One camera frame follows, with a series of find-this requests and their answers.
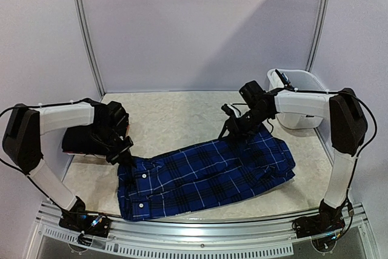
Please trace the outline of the black t-shirt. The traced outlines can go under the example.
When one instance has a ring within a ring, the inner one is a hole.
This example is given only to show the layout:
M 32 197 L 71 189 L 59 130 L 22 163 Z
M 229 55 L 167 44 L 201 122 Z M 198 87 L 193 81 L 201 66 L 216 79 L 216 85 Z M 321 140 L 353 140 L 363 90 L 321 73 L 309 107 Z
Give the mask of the black t-shirt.
M 69 154 L 109 156 L 124 145 L 128 126 L 76 126 L 65 131 L 62 151 Z

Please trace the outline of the blue plaid shirt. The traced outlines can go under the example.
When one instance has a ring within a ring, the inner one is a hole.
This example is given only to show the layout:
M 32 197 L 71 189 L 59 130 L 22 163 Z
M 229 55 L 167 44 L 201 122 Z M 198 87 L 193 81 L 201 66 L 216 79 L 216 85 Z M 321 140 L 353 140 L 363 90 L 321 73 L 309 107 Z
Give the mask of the blue plaid shirt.
M 287 144 L 260 124 L 242 138 L 193 144 L 118 167 L 118 204 L 127 221 L 152 220 L 220 207 L 291 180 Z

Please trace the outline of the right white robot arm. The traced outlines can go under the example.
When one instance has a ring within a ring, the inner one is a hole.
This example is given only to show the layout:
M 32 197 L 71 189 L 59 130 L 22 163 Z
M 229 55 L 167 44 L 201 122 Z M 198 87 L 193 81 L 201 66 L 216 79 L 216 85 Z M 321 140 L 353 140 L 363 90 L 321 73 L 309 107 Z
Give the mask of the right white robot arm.
M 251 81 L 239 93 L 249 108 L 246 113 L 239 114 L 229 104 L 221 107 L 228 116 L 221 132 L 233 138 L 247 136 L 258 124 L 274 119 L 280 113 L 314 116 L 329 122 L 334 164 L 323 203 L 332 209 L 342 206 L 348 197 L 368 130 L 362 102 L 354 91 L 350 88 L 331 92 L 295 87 L 265 91 L 256 81 Z

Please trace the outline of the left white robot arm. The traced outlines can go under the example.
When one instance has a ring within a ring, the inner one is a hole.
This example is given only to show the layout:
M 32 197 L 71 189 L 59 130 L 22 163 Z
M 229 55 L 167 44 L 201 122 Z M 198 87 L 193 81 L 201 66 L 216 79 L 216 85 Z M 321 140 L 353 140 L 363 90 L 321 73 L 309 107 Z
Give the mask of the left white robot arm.
M 80 198 L 66 187 L 44 160 L 41 137 L 46 133 L 89 127 L 90 139 L 104 149 L 110 164 L 134 165 L 127 136 L 129 116 L 120 103 L 104 104 L 90 98 L 67 103 L 28 106 L 17 104 L 10 112 L 2 140 L 2 149 L 13 161 L 11 166 L 23 173 L 51 202 L 64 213 L 77 231 L 90 226 Z

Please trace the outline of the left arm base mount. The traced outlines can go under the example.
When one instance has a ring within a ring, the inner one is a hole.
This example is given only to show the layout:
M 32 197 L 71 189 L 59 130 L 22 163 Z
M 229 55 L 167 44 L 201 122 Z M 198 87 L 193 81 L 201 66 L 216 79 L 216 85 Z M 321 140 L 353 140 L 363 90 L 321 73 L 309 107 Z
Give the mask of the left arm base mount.
M 59 226 L 64 229 L 107 238 L 111 225 L 112 220 L 108 216 L 87 211 L 85 203 L 79 197 L 76 197 L 74 205 L 69 210 L 61 208 Z

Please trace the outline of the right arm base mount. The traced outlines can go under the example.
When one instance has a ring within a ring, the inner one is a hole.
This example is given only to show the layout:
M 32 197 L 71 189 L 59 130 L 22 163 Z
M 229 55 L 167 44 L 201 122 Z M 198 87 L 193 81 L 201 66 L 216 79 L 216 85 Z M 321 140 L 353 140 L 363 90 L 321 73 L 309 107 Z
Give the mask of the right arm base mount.
M 352 205 L 347 212 L 350 217 L 348 225 L 344 221 L 342 209 L 335 209 L 333 212 L 320 210 L 318 215 L 303 216 L 293 220 L 292 229 L 297 238 L 332 234 L 332 240 L 339 240 L 348 232 L 352 224 L 355 214 Z

